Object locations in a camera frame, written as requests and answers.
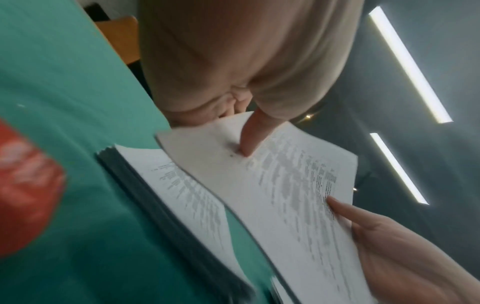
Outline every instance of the table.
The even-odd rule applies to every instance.
[[[0,301],[218,302],[95,159],[113,143],[155,148],[169,126],[88,16],[73,0],[6,0],[0,41],[0,117],[68,178],[48,229],[0,260]],[[228,220],[245,274],[269,288],[268,263]]]

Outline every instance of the fluorescent light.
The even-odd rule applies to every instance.
[[[390,149],[387,147],[387,145],[384,143],[384,141],[380,138],[380,135],[377,133],[370,133],[370,136],[373,138],[377,146],[380,148],[382,153],[385,155],[386,159],[390,163],[390,165],[393,167],[395,172],[398,174],[400,179],[403,181],[405,186],[410,190],[412,195],[415,197],[417,202],[420,204],[425,204],[428,205],[427,201],[424,199],[420,191],[415,187],[414,183],[412,180],[409,178],[409,176],[405,173],[404,169],[402,166],[400,166],[399,162],[397,159],[394,157],[394,155],[390,152]]]
[[[370,17],[392,50],[393,54],[396,56],[401,67],[405,70],[406,74],[410,78],[413,86],[423,98],[423,101],[435,117],[436,121],[439,124],[452,122],[452,118],[445,110],[429,82],[425,79],[425,76],[422,74],[404,43],[397,35],[395,29],[385,16],[385,13],[381,7],[376,7],[373,11],[371,11]]]

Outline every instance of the green table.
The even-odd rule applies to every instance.
[[[1,119],[68,175],[48,229],[0,260],[0,302],[218,302],[94,157],[113,143],[155,148],[169,126],[88,16],[73,0],[3,0],[0,43]],[[271,268],[228,219],[240,265],[265,290]]]

